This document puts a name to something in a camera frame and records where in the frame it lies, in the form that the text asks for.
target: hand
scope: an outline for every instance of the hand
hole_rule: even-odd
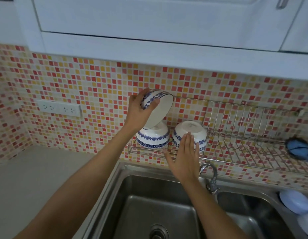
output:
[[[146,88],[140,93],[138,93],[137,96],[130,96],[130,99],[128,101],[128,114],[126,116],[124,126],[126,126],[128,129],[131,129],[133,135],[145,126],[152,111],[157,107],[160,102],[160,99],[156,98],[145,110],[143,110],[143,108],[141,107],[141,102],[143,96],[149,91],[150,89]]]
[[[199,143],[196,143],[196,149],[194,144],[194,136],[190,132],[184,134],[175,161],[166,149],[163,150],[170,170],[182,185],[199,177]]]

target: sink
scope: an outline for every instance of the sink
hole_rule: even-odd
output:
[[[202,186],[206,175],[199,178]],[[308,239],[277,189],[219,179],[216,202],[249,238]],[[182,185],[167,169],[120,162],[83,239],[206,239]]]
[[[217,201],[250,239],[295,238],[277,210],[262,198],[220,192]]]
[[[102,239],[198,239],[196,211],[178,182],[130,175],[118,190]]]

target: dish rack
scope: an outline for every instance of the dish rack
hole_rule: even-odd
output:
[[[308,176],[308,162],[292,158],[284,145],[284,141],[293,136],[302,137],[308,142],[308,112],[184,97],[174,97],[174,106],[175,101],[180,102],[182,99],[186,100],[185,104],[203,104],[204,116],[191,119],[204,126],[208,134],[208,144],[200,152],[201,164],[218,161]],[[177,148],[172,143],[175,124],[170,122],[173,115],[170,112],[166,116],[170,140],[164,148],[175,157]],[[128,153],[164,158],[162,148],[142,147],[136,142],[135,136],[127,147]]]

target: faucet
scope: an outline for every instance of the faucet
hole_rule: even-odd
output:
[[[212,163],[201,165],[199,174],[201,174],[204,171],[204,169],[208,168],[209,166],[212,167],[214,175],[209,181],[209,186],[206,185],[206,189],[208,189],[208,191],[212,195],[214,195],[219,189],[219,187],[216,184],[216,182],[217,182],[217,168],[215,167],[215,165],[213,165]]]

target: outlet plate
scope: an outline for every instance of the outlet plate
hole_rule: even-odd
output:
[[[80,117],[81,109],[79,104],[39,100],[36,99],[41,112],[48,112],[54,114],[61,114],[67,116]]]

